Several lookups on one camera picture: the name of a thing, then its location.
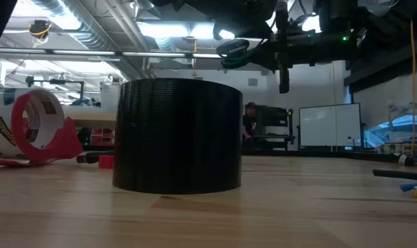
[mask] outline wooden tabletop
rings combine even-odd
[[[244,157],[239,189],[162,196],[115,188],[97,165],[0,168],[0,247],[417,248],[417,199],[398,187],[412,181],[373,168],[404,169]]]

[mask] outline black cylinder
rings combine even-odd
[[[193,79],[120,86],[113,184],[156,194],[201,194],[241,184],[242,93]]]

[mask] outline man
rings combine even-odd
[[[250,102],[245,105],[245,115],[242,117],[242,136],[250,140],[256,130],[256,103]]]

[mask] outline wall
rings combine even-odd
[[[290,69],[290,91],[279,93],[279,75],[269,74],[267,77],[267,105],[284,107],[294,110],[293,132],[297,136],[299,125],[299,108],[322,105],[350,103],[350,95],[343,80],[347,72],[343,61],[335,61],[325,65],[295,65]],[[288,133],[285,127],[267,127],[267,132],[276,134]],[[297,150],[295,144],[289,150]]]
[[[181,79],[193,79],[193,70],[155,70],[159,78],[171,77]],[[244,104],[255,102],[258,105],[266,105],[267,78],[258,71],[228,70],[227,73],[220,70],[197,70],[197,76],[206,81],[222,83],[238,89],[244,95]],[[257,86],[248,86],[248,79],[257,79]]]
[[[381,83],[356,92],[354,93],[354,101],[360,103],[361,120],[366,123],[366,129],[388,122],[388,101],[393,101],[398,104],[412,102],[412,75],[402,75],[386,83]]]

